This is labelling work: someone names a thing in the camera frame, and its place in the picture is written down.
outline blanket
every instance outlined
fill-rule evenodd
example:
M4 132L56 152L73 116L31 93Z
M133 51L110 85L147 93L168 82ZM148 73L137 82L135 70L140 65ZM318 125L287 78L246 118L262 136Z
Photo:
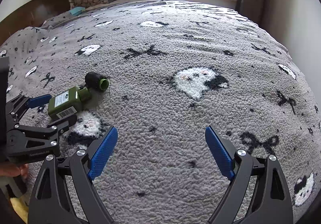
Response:
M206 145L208 125L253 156L277 156L295 222L320 189L320 116L304 74L283 45L234 10L159 0L66 13L16 32L0 55L10 58L8 100L81 87L89 71L110 79L59 142L69 156L110 125L118 129L114 153L94 180L117 223L208 220L229 184ZM21 121L49 122L46 105ZM28 192L40 166L30 164ZM68 185L85 219L71 179Z

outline white label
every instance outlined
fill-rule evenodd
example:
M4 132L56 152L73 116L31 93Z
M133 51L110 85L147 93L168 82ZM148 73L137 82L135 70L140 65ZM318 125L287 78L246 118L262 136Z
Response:
M69 100L69 91L62 93L61 95L56 96L55 98L55 107L67 102Z
M71 106L68 109L63 110L62 112L57 113L57 116L59 119L61 119L61 118L66 117L70 114L74 114L76 112L77 112L77 110L73 106Z

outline yellow fabric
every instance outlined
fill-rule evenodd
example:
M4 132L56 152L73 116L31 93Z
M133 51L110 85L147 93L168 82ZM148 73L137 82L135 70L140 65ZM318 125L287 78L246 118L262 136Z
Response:
M19 217L27 224L28 223L28 207L21 199L10 198L13 209L19 215Z

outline light blue object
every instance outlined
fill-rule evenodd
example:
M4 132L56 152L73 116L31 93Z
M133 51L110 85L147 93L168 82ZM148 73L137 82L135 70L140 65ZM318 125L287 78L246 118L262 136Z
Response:
M82 12L83 10L85 10L84 7L82 7L82 6L76 6L76 7L74 7L73 9L69 10L69 13L70 13L71 15L73 15L73 16L77 16L77 15L81 14L81 12Z
M233 171L233 160L210 126L206 127L205 140L221 174L232 181L235 176Z
M110 155L114 150L117 140L118 132L117 129L113 127L102 141L90 161L90 171L87 175L91 181L101 175Z
M51 95L44 95L44 96L38 96L32 99L29 99L27 102L28 108L36 108L39 106L43 106L47 103L49 103L49 100L52 98Z

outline barcode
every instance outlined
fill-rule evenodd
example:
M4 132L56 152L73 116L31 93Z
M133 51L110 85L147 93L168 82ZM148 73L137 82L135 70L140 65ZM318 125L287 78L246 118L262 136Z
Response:
M77 110L73 106L71 106L68 109L63 110L62 112L57 113L57 116L59 119L61 119L61 118L66 117L70 114L74 114L76 112L77 112Z

